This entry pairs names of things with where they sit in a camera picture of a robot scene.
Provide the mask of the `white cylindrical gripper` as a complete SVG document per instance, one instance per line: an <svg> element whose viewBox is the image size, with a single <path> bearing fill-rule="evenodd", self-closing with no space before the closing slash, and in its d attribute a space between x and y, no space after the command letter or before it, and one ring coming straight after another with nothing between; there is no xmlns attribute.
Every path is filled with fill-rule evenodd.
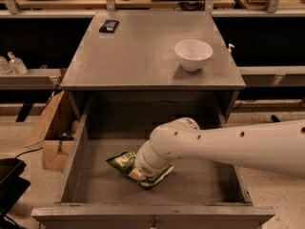
<svg viewBox="0 0 305 229"><path fill-rule="evenodd" d="M136 168L131 170L129 177L136 181L142 181L145 180L146 177L154 177L168 165L169 162L159 156L153 150L151 143L146 141L136 153Z"/></svg>

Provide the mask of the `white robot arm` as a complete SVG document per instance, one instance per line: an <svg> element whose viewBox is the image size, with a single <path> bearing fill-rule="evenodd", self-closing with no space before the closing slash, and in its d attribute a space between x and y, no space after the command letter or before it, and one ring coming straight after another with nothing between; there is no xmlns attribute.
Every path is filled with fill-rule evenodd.
<svg viewBox="0 0 305 229"><path fill-rule="evenodd" d="M156 127L138 150L135 167L153 177L184 157L207 160L290 177L305 177L305 121L202 130L183 117Z"/></svg>

